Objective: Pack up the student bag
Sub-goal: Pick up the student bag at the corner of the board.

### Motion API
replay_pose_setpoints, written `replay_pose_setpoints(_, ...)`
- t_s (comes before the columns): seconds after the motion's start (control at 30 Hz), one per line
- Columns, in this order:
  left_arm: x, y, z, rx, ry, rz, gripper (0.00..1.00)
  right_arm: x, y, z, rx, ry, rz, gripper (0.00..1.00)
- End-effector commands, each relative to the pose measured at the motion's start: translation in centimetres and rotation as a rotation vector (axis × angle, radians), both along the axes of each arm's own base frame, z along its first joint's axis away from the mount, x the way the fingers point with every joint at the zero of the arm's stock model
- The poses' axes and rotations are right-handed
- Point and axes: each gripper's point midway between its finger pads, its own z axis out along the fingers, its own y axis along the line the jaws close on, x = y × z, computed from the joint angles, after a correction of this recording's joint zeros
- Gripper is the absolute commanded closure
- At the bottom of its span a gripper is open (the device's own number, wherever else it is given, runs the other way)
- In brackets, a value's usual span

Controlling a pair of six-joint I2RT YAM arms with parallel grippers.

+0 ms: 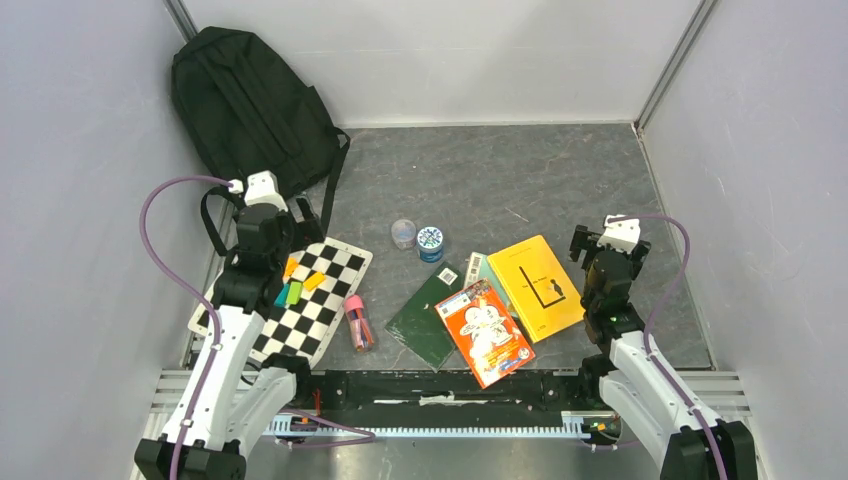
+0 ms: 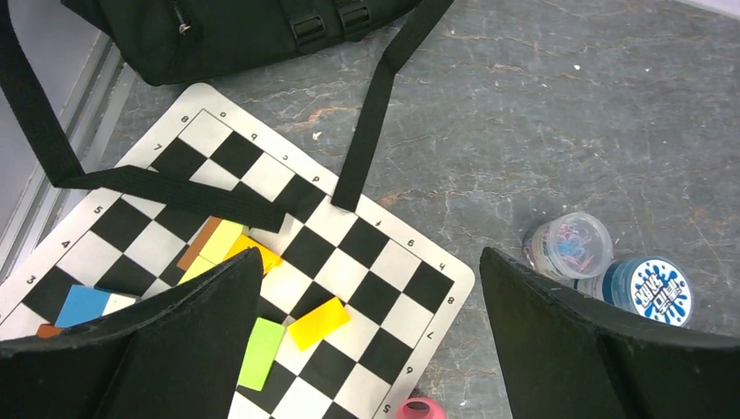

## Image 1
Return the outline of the yellow hardcover book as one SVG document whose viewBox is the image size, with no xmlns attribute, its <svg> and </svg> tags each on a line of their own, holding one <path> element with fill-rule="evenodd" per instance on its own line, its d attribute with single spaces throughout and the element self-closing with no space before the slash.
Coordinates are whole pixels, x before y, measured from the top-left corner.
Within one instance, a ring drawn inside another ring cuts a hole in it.
<svg viewBox="0 0 848 480">
<path fill-rule="evenodd" d="M 581 296 L 543 236 L 493 253 L 488 263 L 532 342 L 583 320 Z"/>
</svg>

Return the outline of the black student backpack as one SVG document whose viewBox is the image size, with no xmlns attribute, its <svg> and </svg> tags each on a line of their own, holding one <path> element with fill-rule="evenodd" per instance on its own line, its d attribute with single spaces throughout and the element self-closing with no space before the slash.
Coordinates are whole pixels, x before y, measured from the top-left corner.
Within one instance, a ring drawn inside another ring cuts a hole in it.
<svg viewBox="0 0 848 480">
<path fill-rule="evenodd" d="M 284 198 L 309 198 L 326 235 L 351 138 L 257 34 L 202 29 L 173 57 L 170 97 L 213 176 L 269 170 Z"/>
</svg>

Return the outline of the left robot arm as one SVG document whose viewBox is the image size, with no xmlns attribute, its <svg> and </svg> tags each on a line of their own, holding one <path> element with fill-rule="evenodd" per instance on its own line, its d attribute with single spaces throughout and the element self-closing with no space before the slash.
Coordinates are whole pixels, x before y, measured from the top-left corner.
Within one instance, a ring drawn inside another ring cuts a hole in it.
<svg viewBox="0 0 848 480">
<path fill-rule="evenodd" d="M 247 392 L 236 394 L 259 334 L 282 291 L 294 234 L 282 200 L 251 201 L 236 219 L 237 243 L 210 300 L 209 332 L 171 418 L 155 440 L 143 439 L 134 461 L 147 479 L 242 479 L 247 460 L 286 405 L 314 394 L 302 356 L 270 355 Z"/>
</svg>

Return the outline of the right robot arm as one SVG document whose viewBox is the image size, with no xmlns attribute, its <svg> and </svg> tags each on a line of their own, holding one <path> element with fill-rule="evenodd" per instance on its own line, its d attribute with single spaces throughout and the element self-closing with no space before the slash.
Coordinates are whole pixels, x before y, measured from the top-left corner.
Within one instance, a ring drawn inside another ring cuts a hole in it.
<svg viewBox="0 0 848 480">
<path fill-rule="evenodd" d="M 663 479 L 756 479 L 755 440 L 698 398 L 665 359 L 630 300 L 650 252 L 636 218 L 576 226 L 569 257 L 585 273 L 581 305 L 600 352 L 583 360 L 577 392 L 591 408 L 609 406 L 651 455 Z"/>
</svg>

